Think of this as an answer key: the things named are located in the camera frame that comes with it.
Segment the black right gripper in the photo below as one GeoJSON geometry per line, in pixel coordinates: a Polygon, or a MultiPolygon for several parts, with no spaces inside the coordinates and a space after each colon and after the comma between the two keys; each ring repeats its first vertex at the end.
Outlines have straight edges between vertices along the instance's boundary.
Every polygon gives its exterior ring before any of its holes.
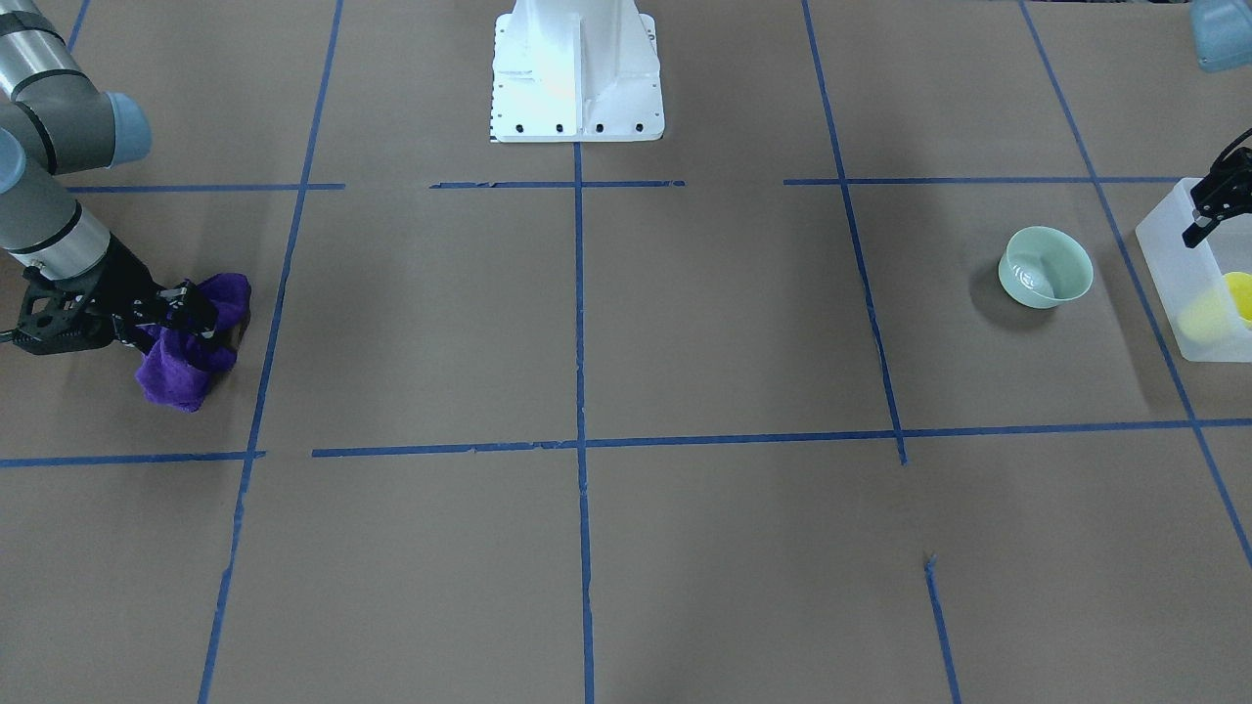
{"type": "Polygon", "coordinates": [[[109,238],[106,254],[93,273],[88,313],[103,319],[113,338],[125,346],[151,346],[155,338],[149,329],[156,327],[162,329],[163,370],[210,373],[220,367],[218,309],[199,286],[192,281],[174,288],[158,286],[116,236],[109,238]]]}

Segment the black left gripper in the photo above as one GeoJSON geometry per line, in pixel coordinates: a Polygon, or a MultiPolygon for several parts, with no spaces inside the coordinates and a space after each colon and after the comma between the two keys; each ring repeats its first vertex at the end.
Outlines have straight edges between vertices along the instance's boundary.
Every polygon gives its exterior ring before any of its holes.
{"type": "Polygon", "coordinates": [[[1189,188],[1192,223],[1182,236],[1186,248],[1197,248],[1224,219],[1252,213],[1251,148],[1221,152],[1209,169],[1209,180],[1189,188]]]}

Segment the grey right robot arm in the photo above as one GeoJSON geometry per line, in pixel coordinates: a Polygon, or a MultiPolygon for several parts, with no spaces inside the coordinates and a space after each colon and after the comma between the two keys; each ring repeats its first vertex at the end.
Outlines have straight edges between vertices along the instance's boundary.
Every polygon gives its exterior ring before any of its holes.
{"type": "Polygon", "coordinates": [[[26,291],[3,339],[31,355],[151,351],[151,327],[215,339],[218,308],[193,284],[162,286],[60,183],[151,152],[136,101],[101,91],[31,1],[1,5],[1,241],[26,291]]]}

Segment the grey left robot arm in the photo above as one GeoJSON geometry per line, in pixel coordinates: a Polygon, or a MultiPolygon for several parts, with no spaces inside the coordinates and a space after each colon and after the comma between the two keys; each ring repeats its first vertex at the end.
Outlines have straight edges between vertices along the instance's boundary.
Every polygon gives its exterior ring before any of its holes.
{"type": "MultiPolygon", "coordinates": [[[[1189,23],[1194,55],[1204,71],[1249,66],[1251,9],[1248,1],[1193,1],[1189,23]]],[[[1193,187],[1192,224],[1184,246],[1197,248],[1226,220],[1251,213],[1251,129],[1227,144],[1193,187]]]]}

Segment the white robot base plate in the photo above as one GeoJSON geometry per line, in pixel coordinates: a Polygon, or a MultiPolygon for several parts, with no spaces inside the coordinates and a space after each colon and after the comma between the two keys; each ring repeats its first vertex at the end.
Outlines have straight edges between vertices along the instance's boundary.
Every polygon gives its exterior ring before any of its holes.
{"type": "Polygon", "coordinates": [[[517,1],[493,40],[492,142],[664,138],[656,23],[639,4],[517,1]]]}

